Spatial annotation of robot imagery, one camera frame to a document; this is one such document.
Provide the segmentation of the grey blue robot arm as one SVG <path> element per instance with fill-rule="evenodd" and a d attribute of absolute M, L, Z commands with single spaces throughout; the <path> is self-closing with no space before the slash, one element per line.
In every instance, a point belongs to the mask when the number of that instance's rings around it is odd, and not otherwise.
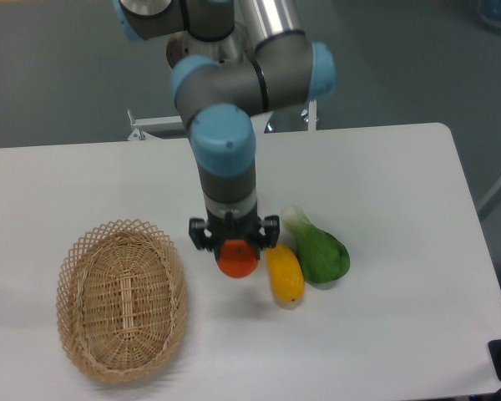
<path fill-rule="evenodd" d="M 292 1 L 117 1 L 114 10 L 132 39 L 192 39 L 170 82 L 207 211 L 190 220 L 195 247 L 215 255 L 232 240 L 255 254 L 273 247 L 280 222 L 257 212 L 251 119 L 332 93 L 330 49 L 307 39 Z"/>

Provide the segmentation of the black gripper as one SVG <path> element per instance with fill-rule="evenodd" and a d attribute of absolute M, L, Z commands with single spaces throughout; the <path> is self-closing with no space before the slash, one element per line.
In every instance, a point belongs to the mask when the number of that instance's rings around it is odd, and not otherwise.
<path fill-rule="evenodd" d="M 226 241 L 244 240 L 253 249 L 256 260 L 261 259 L 261 252 L 274 248 L 280 235 L 280 217 L 266 216 L 261 219 L 257 210 L 240 217 L 229 215 L 228 219 L 207 212 L 208 221 L 192 217 L 189 219 L 188 232 L 197 250 L 212 252 L 214 258 L 220 258 L 220 249 Z"/>

